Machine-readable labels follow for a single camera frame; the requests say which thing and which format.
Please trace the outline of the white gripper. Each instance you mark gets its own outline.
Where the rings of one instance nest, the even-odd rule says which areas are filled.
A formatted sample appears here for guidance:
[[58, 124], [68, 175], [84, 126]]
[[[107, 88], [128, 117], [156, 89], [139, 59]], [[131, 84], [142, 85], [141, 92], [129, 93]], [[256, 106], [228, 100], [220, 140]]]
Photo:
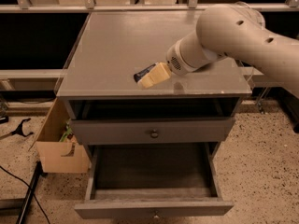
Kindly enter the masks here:
[[182, 40], [176, 42], [166, 53], [166, 63], [156, 63], [137, 85], [147, 89], [171, 77], [171, 71], [179, 76], [184, 76], [198, 69], [198, 54], [200, 46], [196, 42], [184, 43]]

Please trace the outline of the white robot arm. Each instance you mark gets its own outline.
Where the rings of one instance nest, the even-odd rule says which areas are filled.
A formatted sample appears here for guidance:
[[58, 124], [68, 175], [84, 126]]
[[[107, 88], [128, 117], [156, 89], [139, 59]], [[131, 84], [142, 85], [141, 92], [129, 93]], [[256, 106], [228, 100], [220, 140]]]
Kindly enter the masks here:
[[167, 51], [164, 63], [134, 74], [134, 80], [146, 89], [226, 57], [253, 66], [299, 97], [299, 40], [266, 29], [263, 15], [244, 3], [208, 7], [195, 30]]

